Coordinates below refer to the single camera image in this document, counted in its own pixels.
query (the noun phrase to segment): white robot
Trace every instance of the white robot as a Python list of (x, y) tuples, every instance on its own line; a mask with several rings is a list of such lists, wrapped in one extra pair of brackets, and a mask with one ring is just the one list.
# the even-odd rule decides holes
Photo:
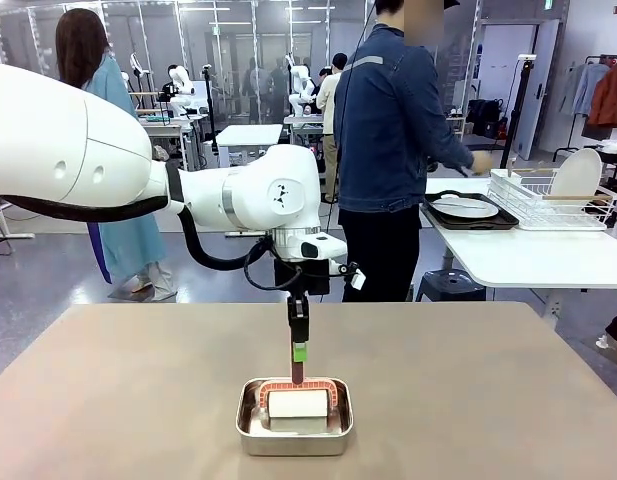
[(195, 87), (190, 81), (188, 72), (181, 65), (169, 66), (168, 75), (172, 79), (173, 85), (173, 96), (170, 97), (169, 101), (172, 110), (175, 117), (185, 117), (188, 115), (188, 110), (192, 105), (192, 95), (195, 94)]
[(312, 83), (308, 73), (308, 67), (304, 65), (295, 65), (292, 55), (286, 55), (288, 66), (290, 67), (290, 76), (292, 77), (292, 90), (288, 96), (288, 100), (292, 105), (295, 117), (304, 116), (304, 106), (312, 102), (315, 96), (312, 92), (315, 90), (315, 84)]
[(150, 91), (150, 74), (152, 73), (150, 70), (144, 70), (139, 63), (139, 59), (137, 58), (136, 53), (130, 54), (130, 68), (132, 68), (133, 75), (137, 78), (137, 87), (138, 91), (143, 91), (143, 86), (141, 85), (141, 79), (145, 76), (148, 81), (148, 91)]
[(121, 72), (121, 78), (124, 79), (124, 85), (126, 87), (126, 90), (128, 90), (128, 87), (130, 86), (130, 75), (128, 75), (126, 72)]
[[(319, 176), (310, 150), (276, 145), (245, 167), (180, 171), (152, 160), (150, 140), (139, 122), (94, 95), (0, 64), (0, 91), (8, 90), (20, 94), (14, 105), (12, 96), (0, 96), (0, 196), (13, 204), (91, 222), (159, 209), (177, 214), (196, 261), (216, 270), (243, 268), (254, 286), (289, 293), (293, 350), (305, 348), (308, 340), (306, 293), (328, 293), (332, 276), (344, 276), (356, 287), (363, 283), (354, 264), (334, 261), (346, 254), (345, 242), (320, 231)], [(39, 107), (28, 110), (36, 127), (22, 142), (18, 112), (31, 103)], [(203, 250), (195, 223), (267, 235), (247, 255), (223, 260)], [(266, 252), (275, 257), (271, 287), (248, 274), (248, 265)], [(303, 362), (295, 363), (301, 369), (293, 371), (303, 372)]]

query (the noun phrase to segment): long brown hair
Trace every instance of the long brown hair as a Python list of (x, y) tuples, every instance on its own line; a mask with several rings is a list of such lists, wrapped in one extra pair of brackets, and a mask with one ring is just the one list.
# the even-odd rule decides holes
[(55, 31), (59, 78), (82, 88), (92, 80), (108, 49), (106, 31), (92, 10), (74, 8), (59, 19)]

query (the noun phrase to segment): green tag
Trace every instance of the green tag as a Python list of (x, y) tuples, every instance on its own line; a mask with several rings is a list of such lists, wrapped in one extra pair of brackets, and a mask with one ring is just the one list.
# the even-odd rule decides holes
[(292, 361), (304, 363), (308, 359), (308, 346), (305, 343), (293, 344)]

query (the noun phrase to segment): light blue dress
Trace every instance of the light blue dress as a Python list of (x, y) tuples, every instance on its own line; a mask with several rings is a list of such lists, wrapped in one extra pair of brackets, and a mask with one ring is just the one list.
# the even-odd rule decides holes
[[(95, 75), (83, 89), (137, 117), (121, 69), (110, 54), (104, 54)], [(100, 223), (99, 232), (106, 269), (115, 282), (123, 282), (149, 263), (166, 257), (166, 247), (152, 214), (123, 222)]]

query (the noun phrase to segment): black tray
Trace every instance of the black tray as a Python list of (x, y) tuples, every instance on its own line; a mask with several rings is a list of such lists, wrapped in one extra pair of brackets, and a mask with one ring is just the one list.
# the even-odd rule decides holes
[[(473, 200), (488, 202), (496, 206), (499, 209), (499, 213), (490, 218), (460, 218), (441, 213), (429, 205), (431, 202), (439, 200), (442, 195), (449, 194), (457, 195), (461, 198), (472, 198)], [(439, 193), (427, 194), (424, 207), (430, 215), (435, 217), (435, 220), (437, 220), (439, 225), (447, 228), (448, 230), (510, 230), (511, 228), (519, 225), (519, 220), (517, 220), (517, 217), (511, 215), (481, 193), (459, 193), (454, 190), (444, 190)]]

